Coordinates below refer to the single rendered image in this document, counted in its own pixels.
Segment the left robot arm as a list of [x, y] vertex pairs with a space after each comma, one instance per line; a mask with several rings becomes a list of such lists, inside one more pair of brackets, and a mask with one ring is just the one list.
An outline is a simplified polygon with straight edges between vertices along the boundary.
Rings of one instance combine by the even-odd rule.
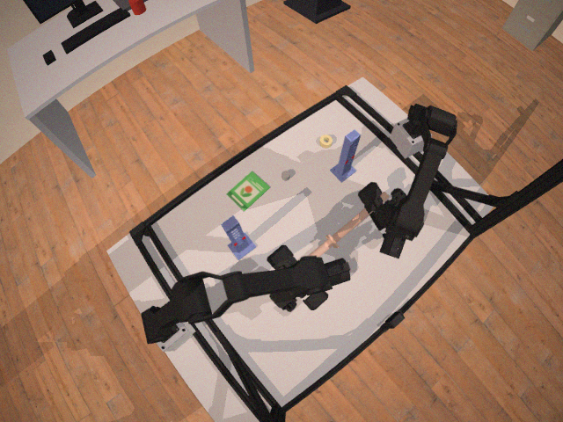
[[[291, 312], [300, 295], [322, 293], [350, 280], [350, 267], [344, 258], [325, 264], [317, 256], [304, 256], [298, 261], [286, 269], [224, 275], [199, 272], [180, 278], [172, 287], [172, 299], [164, 307], [151, 306], [141, 313], [147, 344], [166, 342], [179, 331], [177, 323], [196, 324], [221, 317], [233, 303], [250, 297], [270, 295], [279, 308]], [[208, 277], [223, 281], [228, 299], [213, 314], [203, 281]]]

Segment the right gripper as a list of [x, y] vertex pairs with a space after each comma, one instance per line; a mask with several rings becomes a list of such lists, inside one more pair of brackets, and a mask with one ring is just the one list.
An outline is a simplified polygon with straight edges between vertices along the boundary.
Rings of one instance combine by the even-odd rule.
[[387, 203], [383, 203], [383, 200], [380, 196], [381, 194], [382, 191], [380, 190], [378, 184], [375, 182], [370, 182], [358, 193], [358, 196], [364, 204], [368, 213], [372, 211], [369, 216], [376, 224], [379, 231], [386, 228], [386, 225], [388, 223], [387, 217], [390, 210], [393, 207], [398, 206], [397, 203], [394, 203], [392, 206], [387, 205]]

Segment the long tan rail with center flange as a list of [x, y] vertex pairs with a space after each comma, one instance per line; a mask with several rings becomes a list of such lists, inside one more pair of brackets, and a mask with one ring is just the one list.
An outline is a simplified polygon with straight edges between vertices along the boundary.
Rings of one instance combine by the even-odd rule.
[[[386, 192], [382, 192], [380, 196], [383, 202], [385, 202], [389, 198], [389, 195]], [[335, 234], [333, 234], [332, 236], [330, 235], [325, 236], [327, 240], [308, 256], [316, 255], [317, 257], [320, 257], [326, 251], [328, 251], [332, 246], [334, 248], [339, 248], [337, 242], [339, 242], [342, 237], [344, 237], [348, 232], [350, 232], [354, 227], [356, 227], [361, 221], [363, 221], [371, 213], [368, 213], [367, 210], [364, 208], [358, 215], [356, 215], [346, 225], [344, 225], [341, 229], [339, 229]]]

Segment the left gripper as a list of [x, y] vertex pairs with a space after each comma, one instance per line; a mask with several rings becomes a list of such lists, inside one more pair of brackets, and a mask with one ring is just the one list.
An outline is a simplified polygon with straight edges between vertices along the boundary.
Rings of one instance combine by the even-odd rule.
[[[294, 265], [294, 263], [297, 262], [297, 260], [293, 256], [294, 254], [286, 245], [281, 245], [276, 251], [274, 251], [270, 256], [268, 256], [267, 262], [275, 270], [285, 269]], [[303, 302], [310, 310], [315, 310], [323, 302], [327, 300], [328, 295], [329, 294], [326, 291], [322, 293], [310, 295], [305, 300], [303, 300]]]

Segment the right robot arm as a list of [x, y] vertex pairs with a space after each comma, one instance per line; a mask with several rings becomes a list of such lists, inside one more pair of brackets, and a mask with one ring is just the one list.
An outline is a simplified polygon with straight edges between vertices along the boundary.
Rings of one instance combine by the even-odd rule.
[[[388, 214], [386, 234], [380, 252], [394, 258], [400, 257], [406, 239], [413, 241], [423, 228], [423, 205], [440, 162], [447, 154], [448, 145], [457, 134], [456, 115], [431, 105], [428, 108], [418, 104], [411, 105], [407, 119], [408, 124], [403, 124], [403, 128], [413, 139], [422, 137], [424, 153], [408, 195], [396, 188], [391, 192], [391, 200], [385, 202], [387, 205], [398, 203], [398, 206], [393, 207]], [[449, 136], [449, 140], [440, 142], [431, 138], [429, 130]]]

